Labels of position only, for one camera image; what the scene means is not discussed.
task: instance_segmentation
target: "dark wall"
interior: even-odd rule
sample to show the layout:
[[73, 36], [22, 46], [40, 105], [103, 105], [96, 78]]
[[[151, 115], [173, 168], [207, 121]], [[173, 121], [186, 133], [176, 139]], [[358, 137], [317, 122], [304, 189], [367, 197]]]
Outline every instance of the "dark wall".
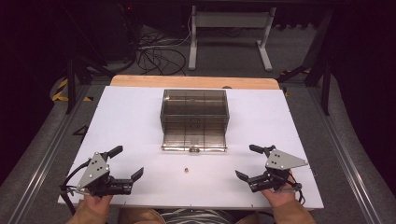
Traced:
[[347, 113], [373, 164], [396, 195], [396, 33], [390, 1], [360, 1], [336, 15], [350, 32], [332, 60]]
[[44, 12], [29, 1], [9, 0], [0, 8], [0, 184], [52, 109], [50, 89], [65, 68]]

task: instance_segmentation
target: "person's left hand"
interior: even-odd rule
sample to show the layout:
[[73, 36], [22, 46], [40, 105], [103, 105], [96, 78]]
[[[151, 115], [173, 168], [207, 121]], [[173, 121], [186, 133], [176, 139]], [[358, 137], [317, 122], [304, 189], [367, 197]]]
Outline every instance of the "person's left hand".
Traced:
[[103, 196], [102, 198], [98, 196], [92, 197], [90, 195], [86, 195], [84, 196], [84, 203], [93, 212], [99, 215], [107, 216], [110, 210], [110, 202], [112, 198], [113, 195]]

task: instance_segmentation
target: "transparent box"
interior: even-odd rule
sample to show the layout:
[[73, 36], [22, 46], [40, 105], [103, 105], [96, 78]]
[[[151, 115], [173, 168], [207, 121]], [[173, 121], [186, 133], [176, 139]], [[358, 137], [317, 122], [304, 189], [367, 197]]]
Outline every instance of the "transparent box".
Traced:
[[163, 150], [225, 152], [229, 119], [226, 91], [165, 90]]

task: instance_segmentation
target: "person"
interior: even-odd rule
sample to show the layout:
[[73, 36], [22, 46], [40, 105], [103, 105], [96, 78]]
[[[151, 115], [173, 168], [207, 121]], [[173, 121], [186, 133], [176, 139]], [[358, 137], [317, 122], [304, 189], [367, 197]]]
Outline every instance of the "person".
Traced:
[[[272, 192], [269, 189], [261, 191], [262, 195], [270, 203], [276, 224], [314, 224], [316, 223], [309, 212], [295, 199], [294, 192]], [[102, 198], [84, 196], [84, 200], [78, 204], [78, 209], [67, 224], [85, 224], [85, 223], [106, 223], [109, 205], [112, 195], [107, 195]], [[178, 209], [172, 212], [159, 213], [153, 209], [148, 208], [122, 208], [119, 214], [120, 224], [162, 224], [166, 223], [166, 219], [171, 220], [172, 223], [178, 223], [182, 218], [203, 217], [210, 220], [210, 223], [232, 223], [230, 217], [220, 211], [197, 211], [191, 214], [183, 213], [183, 209]], [[257, 214], [252, 214], [240, 219], [237, 224], [255, 224], [259, 223]]]

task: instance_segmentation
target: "white tabletop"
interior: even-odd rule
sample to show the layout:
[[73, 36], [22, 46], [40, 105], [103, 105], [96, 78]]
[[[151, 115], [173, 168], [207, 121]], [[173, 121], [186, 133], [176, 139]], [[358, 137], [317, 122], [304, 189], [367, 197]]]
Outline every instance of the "white tabletop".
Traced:
[[[119, 206], [263, 209], [270, 207], [259, 193], [239, 180], [235, 170], [250, 177], [265, 171], [266, 157], [249, 150], [253, 144], [277, 149], [306, 160], [285, 96], [280, 90], [226, 90], [230, 121], [227, 152], [162, 151], [160, 121], [164, 88], [106, 87], [71, 171], [94, 152], [123, 146], [109, 159], [110, 175], [130, 178], [141, 167], [143, 176], [131, 195], [116, 195]], [[70, 181], [76, 185], [85, 170]], [[292, 169], [303, 184], [308, 209], [323, 208], [309, 165]], [[71, 196], [78, 203], [81, 195]]]

